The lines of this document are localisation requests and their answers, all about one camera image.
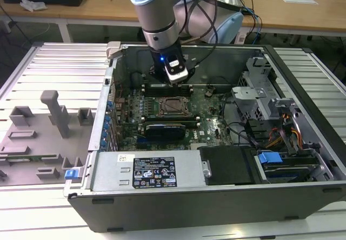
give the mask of blue plastic tab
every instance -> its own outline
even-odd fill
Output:
[[[258,158],[261,163],[282,163],[278,152],[263,152],[258,155]]]
[[[65,179],[78,179],[78,170],[67,170],[65,172]]]

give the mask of warning label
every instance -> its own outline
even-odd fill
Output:
[[[134,159],[135,189],[177,187],[174,157]]]

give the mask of wooden table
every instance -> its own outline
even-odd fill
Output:
[[[286,3],[283,0],[254,0],[255,13],[263,20],[263,33],[346,36],[346,0],[315,0],[318,5]],[[250,0],[244,0],[251,7]],[[238,37],[253,25],[246,16]]]
[[[244,0],[251,6],[250,0]],[[254,0],[255,13],[263,20],[262,32],[296,35],[346,36],[346,0],[315,0],[318,5],[286,3],[283,0]],[[24,10],[19,4],[2,6],[19,22],[58,24],[63,41],[72,42],[69,24],[139,26],[130,0],[84,0],[81,6],[48,5],[47,10]],[[9,19],[0,15],[4,23]],[[246,16],[237,36],[237,43],[252,28],[253,20]]]

